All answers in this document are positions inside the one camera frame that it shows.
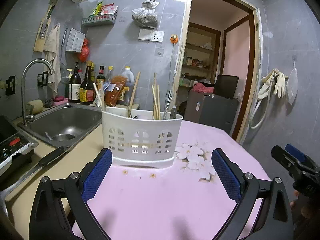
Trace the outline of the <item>ornate handle steel utensil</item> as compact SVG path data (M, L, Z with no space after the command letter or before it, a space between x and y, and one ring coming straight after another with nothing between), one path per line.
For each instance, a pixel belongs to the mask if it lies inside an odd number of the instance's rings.
M167 118L168 109L172 99L172 89L169 89L165 96L165 104L164 104L164 112L163 112L163 120Z

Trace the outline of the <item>steel bowl in sink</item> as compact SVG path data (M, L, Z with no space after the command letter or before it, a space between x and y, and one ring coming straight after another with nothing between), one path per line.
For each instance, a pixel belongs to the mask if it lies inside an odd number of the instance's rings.
M57 134L57 135L51 137L50 139L52 141L67 141L67 140L72 140L74 138L75 138L74 135L64 133L64 134Z

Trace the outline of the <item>pink floral table cover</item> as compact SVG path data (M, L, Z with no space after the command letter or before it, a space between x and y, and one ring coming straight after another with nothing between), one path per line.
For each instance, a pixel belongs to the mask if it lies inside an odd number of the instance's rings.
M211 164L216 148L242 171L268 179L227 133L183 121L171 167L111 166L89 208L112 239L212 239L235 206Z

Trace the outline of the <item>stainless steel sink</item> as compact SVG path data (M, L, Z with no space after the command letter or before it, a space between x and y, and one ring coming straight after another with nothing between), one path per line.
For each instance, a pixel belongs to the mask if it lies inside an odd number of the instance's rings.
M17 126L48 145L58 148L74 147L100 124L99 108L65 103L36 115L28 121L27 126L23 126L23 122L19 122ZM52 141L48 139L45 132L51 137L66 133L74 135L75 138L67 141Z

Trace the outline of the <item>dark grey cabinet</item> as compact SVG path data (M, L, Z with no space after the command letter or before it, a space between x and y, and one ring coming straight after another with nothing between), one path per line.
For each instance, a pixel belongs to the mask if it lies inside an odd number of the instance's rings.
M238 104L236 99L191 91L183 118L185 121L219 128L229 134Z

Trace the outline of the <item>induction cooker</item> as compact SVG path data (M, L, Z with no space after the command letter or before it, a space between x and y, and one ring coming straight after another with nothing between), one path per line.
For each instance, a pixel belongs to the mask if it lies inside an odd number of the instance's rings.
M1 115L1 176L8 177L33 154L39 143Z

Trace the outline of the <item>orange spice powder bag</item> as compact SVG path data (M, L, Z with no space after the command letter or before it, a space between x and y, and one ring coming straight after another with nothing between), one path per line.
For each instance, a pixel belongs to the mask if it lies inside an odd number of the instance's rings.
M114 107L123 91L127 78L121 75L114 76L105 93L105 103L107 106Z

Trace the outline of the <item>dark wine bottle white label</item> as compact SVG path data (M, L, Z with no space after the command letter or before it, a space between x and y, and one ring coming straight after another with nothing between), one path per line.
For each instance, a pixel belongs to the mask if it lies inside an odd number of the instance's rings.
M68 85L68 100L72 103L77 103L80 101L80 86L81 77L79 74L79 63L75 63L74 72L69 78Z

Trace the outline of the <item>white rubber gloves hanging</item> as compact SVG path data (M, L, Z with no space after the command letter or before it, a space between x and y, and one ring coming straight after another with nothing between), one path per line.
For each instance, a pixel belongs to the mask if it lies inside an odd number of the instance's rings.
M272 87L274 88L274 95L277 95L278 98L283 98L286 93L286 83L285 79L287 78L282 72L277 68L271 70L265 77L262 78L262 87L258 92L258 100L263 100L268 97Z

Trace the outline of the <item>wooden chopstick crossing spoons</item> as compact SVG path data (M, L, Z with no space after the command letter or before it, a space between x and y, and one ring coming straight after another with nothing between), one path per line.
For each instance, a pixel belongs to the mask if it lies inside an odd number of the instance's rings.
M153 97L156 99L156 73L153 74L153 84L152 84Z

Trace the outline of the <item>wooden cutting board hanging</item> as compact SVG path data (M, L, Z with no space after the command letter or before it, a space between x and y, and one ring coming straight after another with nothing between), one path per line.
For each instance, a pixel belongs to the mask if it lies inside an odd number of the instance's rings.
M55 5L50 4L46 12L46 15L41 20L41 23L36 35L33 52L43 52L44 43L47 37L48 27L51 23L51 14L54 8L55 8Z

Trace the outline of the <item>white box on wall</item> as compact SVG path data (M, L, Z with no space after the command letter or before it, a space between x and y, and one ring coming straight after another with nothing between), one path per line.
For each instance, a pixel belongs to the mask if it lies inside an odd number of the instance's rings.
M76 29L71 28L66 44L66 51L80 53L86 35Z

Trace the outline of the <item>orange wall hook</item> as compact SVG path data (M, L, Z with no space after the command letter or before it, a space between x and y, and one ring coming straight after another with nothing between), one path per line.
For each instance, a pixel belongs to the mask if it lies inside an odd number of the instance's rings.
M176 35L176 34L171 35L170 42L172 44L176 44L178 42L178 35Z

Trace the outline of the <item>grey wall spice shelf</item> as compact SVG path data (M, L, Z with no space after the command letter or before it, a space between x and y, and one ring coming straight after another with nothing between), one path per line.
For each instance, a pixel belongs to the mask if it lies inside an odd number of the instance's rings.
M83 18L81 21L81 25L92 27L98 25L114 25L116 21L117 15L97 15L91 16L87 18Z

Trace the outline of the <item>plastic bag hanging on wall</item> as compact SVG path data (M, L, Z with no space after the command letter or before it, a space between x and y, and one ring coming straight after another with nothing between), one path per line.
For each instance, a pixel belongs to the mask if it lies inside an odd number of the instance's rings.
M132 10L132 18L138 26L143 28L157 29L158 17L155 13L159 5L157 0L145 0L141 7Z

